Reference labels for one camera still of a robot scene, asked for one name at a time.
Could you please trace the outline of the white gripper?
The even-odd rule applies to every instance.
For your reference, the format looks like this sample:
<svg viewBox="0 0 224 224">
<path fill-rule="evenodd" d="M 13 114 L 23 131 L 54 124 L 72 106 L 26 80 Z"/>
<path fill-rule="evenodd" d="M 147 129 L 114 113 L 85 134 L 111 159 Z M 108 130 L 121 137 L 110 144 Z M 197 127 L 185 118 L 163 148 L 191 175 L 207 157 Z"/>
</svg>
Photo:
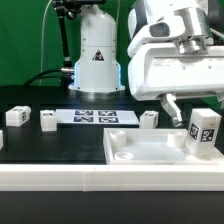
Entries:
<svg viewBox="0 0 224 224">
<path fill-rule="evenodd" d="M 211 46 L 205 55 L 180 55 L 174 45 L 143 45 L 128 65 L 132 96 L 158 100 L 174 127 L 183 124 L 178 98 L 216 95 L 224 91 L 224 47 Z"/>
</svg>

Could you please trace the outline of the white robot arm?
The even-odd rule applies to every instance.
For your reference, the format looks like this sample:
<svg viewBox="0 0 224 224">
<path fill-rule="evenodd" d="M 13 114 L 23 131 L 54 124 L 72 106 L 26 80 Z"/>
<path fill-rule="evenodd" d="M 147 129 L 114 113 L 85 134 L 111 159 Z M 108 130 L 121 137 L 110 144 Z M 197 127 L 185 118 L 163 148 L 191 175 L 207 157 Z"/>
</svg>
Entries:
<svg viewBox="0 0 224 224">
<path fill-rule="evenodd" d="M 158 100 L 182 124 L 178 98 L 216 96 L 224 106 L 224 46 L 208 22 L 209 0 L 136 0 L 128 15 L 131 95 Z M 92 98 L 122 91 L 116 23 L 96 4 L 81 8 L 81 55 L 69 88 Z"/>
</svg>

